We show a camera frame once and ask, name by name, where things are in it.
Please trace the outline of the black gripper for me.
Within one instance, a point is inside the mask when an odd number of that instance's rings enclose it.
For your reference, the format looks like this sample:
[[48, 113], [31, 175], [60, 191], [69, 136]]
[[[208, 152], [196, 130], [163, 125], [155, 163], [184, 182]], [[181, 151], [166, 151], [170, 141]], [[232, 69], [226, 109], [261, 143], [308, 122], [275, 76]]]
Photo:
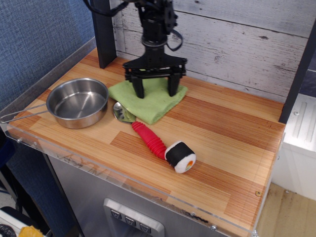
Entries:
[[187, 59], [170, 56], [164, 52], [164, 47], [145, 47], [145, 53], [134, 60], [123, 64], [125, 79], [132, 81], [138, 98], [144, 98], [142, 79], [168, 77], [168, 93], [176, 95], [180, 78], [186, 74]]

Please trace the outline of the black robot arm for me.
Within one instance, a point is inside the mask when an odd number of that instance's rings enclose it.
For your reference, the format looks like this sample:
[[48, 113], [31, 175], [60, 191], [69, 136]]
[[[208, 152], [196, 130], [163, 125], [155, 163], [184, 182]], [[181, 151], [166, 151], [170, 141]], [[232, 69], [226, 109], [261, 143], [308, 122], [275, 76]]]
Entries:
[[164, 52], [168, 36], [174, 34], [180, 44], [171, 51], [178, 50], [183, 43], [180, 33], [174, 30], [178, 16], [171, 0], [136, 0], [143, 34], [141, 42], [144, 54], [124, 63], [125, 79], [132, 83], [137, 97], [144, 98], [144, 79], [167, 78], [167, 89], [172, 97], [177, 93], [180, 79], [186, 74], [187, 59], [170, 56]]

